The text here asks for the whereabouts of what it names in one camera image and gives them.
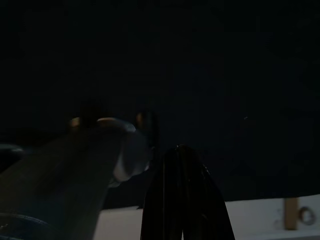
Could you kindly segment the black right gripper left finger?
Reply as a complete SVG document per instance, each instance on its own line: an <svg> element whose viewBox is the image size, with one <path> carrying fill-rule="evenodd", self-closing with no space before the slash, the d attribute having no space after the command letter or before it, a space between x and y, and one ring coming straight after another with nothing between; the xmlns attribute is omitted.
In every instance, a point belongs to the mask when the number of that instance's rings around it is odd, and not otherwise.
<svg viewBox="0 0 320 240"><path fill-rule="evenodd" d="M181 240L183 213L181 149L179 144L160 159L145 194L141 240Z"/></svg>

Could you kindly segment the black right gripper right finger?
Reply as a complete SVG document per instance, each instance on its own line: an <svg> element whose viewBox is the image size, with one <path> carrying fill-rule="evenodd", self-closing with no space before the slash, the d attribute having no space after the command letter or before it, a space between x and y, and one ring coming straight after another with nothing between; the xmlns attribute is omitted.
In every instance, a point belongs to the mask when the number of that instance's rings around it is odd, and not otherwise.
<svg viewBox="0 0 320 240"><path fill-rule="evenodd" d="M178 146L183 183L185 240L234 240L225 201L198 153Z"/></svg>

